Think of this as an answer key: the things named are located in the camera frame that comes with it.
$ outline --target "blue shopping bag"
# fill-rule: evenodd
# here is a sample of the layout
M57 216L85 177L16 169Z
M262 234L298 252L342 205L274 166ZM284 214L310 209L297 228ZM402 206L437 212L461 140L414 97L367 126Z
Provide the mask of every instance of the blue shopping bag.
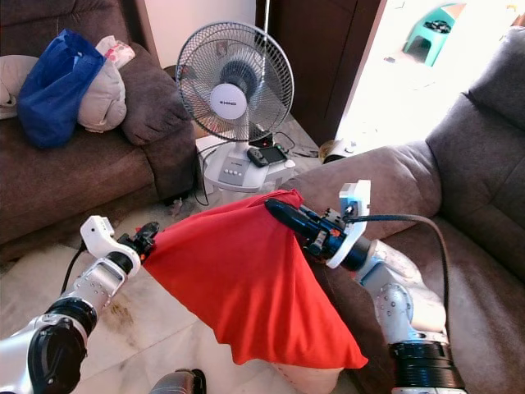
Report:
M42 53L20 91L18 117L40 148L65 144L80 102L106 58L79 34L64 29Z

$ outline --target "teal plastic stool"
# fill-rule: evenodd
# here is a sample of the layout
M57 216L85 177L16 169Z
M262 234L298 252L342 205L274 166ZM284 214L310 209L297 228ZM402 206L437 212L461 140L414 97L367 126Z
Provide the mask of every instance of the teal plastic stool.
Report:
M452 16L450 16L445 10L443 10L442 7L453 6L455 4L456 3L454 2L451 4L446 4L425 15L425 17L413 27L412 33L409 37L409 41L407 41L406 45L404 46L403 52L406 53L409 51L410 46L417 37L423 37L424 39L430 41L430 49L428 50L427 58L425 59L425 64L430 67L434 66L434 62L437 59L437 55L440 54L440 50L441 48L443 48L446 39L449 38L449 34L439 33L432 29L428 29L427 27L425 27L425 22L445 21L450 25L450 29L452 30L452 27L455 23L455 19Z

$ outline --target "brown sofa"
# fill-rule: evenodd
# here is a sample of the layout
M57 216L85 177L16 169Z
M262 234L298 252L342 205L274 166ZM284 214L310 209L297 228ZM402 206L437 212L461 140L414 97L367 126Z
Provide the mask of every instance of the brown sofa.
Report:
M96 44L130 43L118 0L2 0L0 53L38 57L64 28ZM138 44L121 68L127 115L103 135L77 126L63 147L29 144L17 118L0 121L0 261L78 231L93 213L118 218L190 190L193 129L173 79Z
M385 147L288 181L322 213L345 182L372 180L372 213L433 218L451 258L451 345L470 394L525 392L525 29L513 28L482 78L425 142ZM422 225L370 223L365 234L408 255L443 296L438 245ZM392 364L372 301L343 268L312 269L369 358L349 371L387 394Z

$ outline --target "red fabric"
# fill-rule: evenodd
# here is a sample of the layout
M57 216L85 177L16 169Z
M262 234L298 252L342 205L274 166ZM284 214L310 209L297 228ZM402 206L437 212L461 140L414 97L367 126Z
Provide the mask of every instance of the red fabric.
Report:
M231 345L233 360L361 368L352 334L318 285L294 233L264 207L278 190L185 219L156 237L144 267Z

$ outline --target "tiled floor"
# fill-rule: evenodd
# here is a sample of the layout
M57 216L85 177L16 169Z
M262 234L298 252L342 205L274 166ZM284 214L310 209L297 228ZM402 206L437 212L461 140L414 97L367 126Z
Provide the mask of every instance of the tiled floor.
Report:
M315 144L292 119L283 126L296 143L295 152L315 150ZM276 139L285 147L285 137ZM294 157L296 173L320 165L316 158ZM265 185L269 191L272 185ZM238 194L235 199L244 198ZM133 232L156 220L171 225L191 213L213 208L222 202L220 192L209 196L210 206L186 199L174 216L172 209L154 204L131 213L115 226L116 235ZM78 237L65 244L34 250L14 264L0 279L0 337L8 337L41 314L57 297L67 264L75 254ZM82 254L72 277L91 264ZM145 271L126 283L107 308L91 334L89 356L82 364L82 380L75 393L144 394L166 373L178 368L200 368L206 373L210 394L296 393L268 363L252 360L236 365L228 345L217 343L212 330L169 295ZM341 375L334 393L356 392Z

